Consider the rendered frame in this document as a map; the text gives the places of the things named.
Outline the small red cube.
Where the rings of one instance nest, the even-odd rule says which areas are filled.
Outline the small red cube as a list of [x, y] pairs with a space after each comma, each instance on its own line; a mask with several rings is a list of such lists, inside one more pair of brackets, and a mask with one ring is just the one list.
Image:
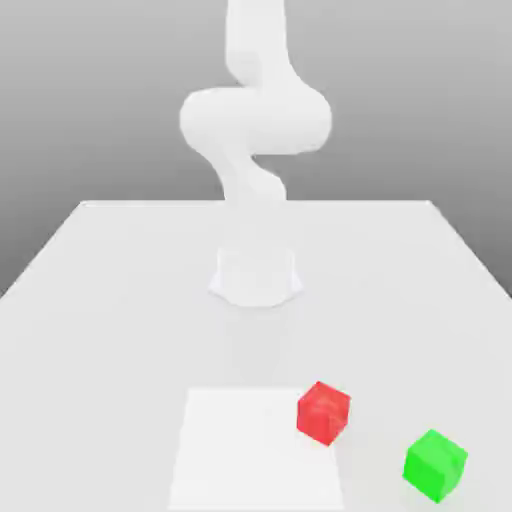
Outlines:
[[351, 396], [317, 381], [297, 403], [297, 429], [330, 446], [348, 424]]

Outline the small green cube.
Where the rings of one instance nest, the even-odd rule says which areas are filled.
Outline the small green cube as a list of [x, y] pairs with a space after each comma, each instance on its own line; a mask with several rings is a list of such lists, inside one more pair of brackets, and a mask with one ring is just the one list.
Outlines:
[[468, 452], [434, 429], [406, 452], [403, 478], [434, 503], [441, 503], [458, 485]]

